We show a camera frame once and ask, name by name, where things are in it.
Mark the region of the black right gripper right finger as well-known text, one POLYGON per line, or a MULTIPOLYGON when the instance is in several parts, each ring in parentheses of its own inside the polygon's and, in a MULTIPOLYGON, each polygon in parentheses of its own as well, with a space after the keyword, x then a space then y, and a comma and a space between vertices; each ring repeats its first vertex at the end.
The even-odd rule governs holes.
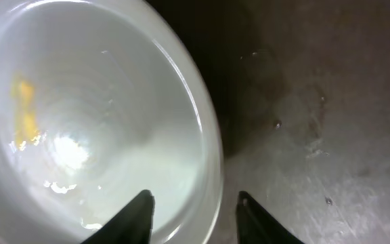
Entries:
POLYGON ((303 244, 246 191, 238 194, 236 226, 239 244, 303 244))

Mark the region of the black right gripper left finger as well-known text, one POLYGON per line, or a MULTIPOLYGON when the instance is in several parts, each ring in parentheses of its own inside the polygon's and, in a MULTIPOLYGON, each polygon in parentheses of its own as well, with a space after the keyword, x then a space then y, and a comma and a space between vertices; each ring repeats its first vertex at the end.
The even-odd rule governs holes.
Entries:
POLYGON ((154 206, 152 193, 142 190, 81 244, 149 244, 154 206))

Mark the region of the light blue plate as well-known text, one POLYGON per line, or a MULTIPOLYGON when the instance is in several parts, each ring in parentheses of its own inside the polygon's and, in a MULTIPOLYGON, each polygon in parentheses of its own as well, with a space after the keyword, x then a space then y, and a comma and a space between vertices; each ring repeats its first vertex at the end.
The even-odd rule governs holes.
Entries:
POLYGON ((0 243, 82 243, 144 193, 152 243, 206 243, 217 119, 144 1, 0 1, 0 243))

